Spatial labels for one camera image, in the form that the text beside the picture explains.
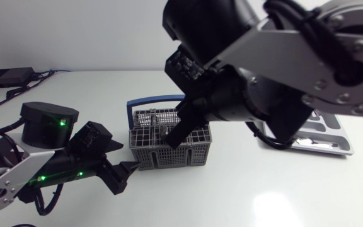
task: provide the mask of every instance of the metal bracket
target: metal bracket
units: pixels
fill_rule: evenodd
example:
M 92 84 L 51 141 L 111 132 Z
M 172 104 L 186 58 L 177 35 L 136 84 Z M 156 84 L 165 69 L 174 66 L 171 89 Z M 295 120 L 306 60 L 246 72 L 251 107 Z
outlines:
M 9 136 L 25 151 L 25 155 L 23 160 L 9 171 L 7 171 L 8 168 L 0 170 L 0 174 L 2 173 L 0 176 L 0 210 L 14 202 L 15 195 L 55 153 L 49 149 L 35 148 L 25 144 L 21 140 L 21 134 L 9 134 Z

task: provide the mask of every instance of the gray plastic basket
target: gray plastic basket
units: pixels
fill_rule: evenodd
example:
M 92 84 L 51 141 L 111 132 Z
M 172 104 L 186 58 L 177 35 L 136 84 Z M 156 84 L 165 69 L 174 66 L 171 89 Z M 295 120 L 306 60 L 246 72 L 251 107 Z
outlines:
M 163 128 L 171 131 L 179 121 L 176 109 L 134 112 L 130 149 L 135 160 L 141 162 L 140 170 L 205 165 L 212 142 L 208 124 L 192 131 L 176 149 L 161 139 Z

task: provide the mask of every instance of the basket handle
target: basket handle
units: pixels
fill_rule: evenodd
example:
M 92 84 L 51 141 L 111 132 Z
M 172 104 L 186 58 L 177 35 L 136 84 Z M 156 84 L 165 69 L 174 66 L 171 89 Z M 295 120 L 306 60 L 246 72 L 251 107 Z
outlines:
M 157 102 L 173 102 L 173 101 L 183 101 L 185 95 L 159 95 L 146 98 L 139 98 L 136 100 L 131 100 L 127 102 L 127 116 L 129 118 L 130 130 L 134 128 L 134 121 L 132 119 L 132 107 L 139 105 L 145 105 Z

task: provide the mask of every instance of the black power adapter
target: black power adapter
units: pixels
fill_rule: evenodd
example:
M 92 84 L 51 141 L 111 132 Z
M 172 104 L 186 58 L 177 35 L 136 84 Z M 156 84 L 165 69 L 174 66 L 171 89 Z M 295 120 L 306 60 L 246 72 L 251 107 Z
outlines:
M 35 73 L 32 67 L 0 69 L 0 88 L 26 86 Z

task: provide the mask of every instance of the screw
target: screw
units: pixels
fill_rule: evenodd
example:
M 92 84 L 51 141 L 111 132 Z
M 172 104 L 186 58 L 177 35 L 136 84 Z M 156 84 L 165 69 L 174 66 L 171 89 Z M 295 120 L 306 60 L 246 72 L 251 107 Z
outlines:
M 329 18 L 328 25 L 332 28 L 340 28 L 344 24 L 344 17 L 342 15 L 337 15 Z
M 249 82 L 250 84 L 254 85 L 254 84 L 257 84 L 257 78 L 255 76 L 252 76 L 250 79 L 249 79 Z
M 352 47 L 352 51 L 361 52 L 363 51 L 363 39 L 358 39 L 354 42 L 354 46 Z
M 338 96 L 337 102 L 340 104 L 344 104 L 344 103 L 347 103 L 348 101 L 350 101 L 350 98 L 351 98 L 350 94 L 344 93 L 344 94 L 341 94 Z
M 363 105 L 358 105 L 358 106 L 355 106 L 351 112 L 355 115 L 360 115 L 363 113 Z
M 324 90 L 327 88 L 327 82 L 325 80 L 321 79 L 316 82 L 316 84 L 314 85 L 314 88 L 318 91 Z
M 310 105 L 314 102 L 314 97 L 311 95 L 304 95 L 302 96 L 302 102 L 304 102 L 307 105 Z

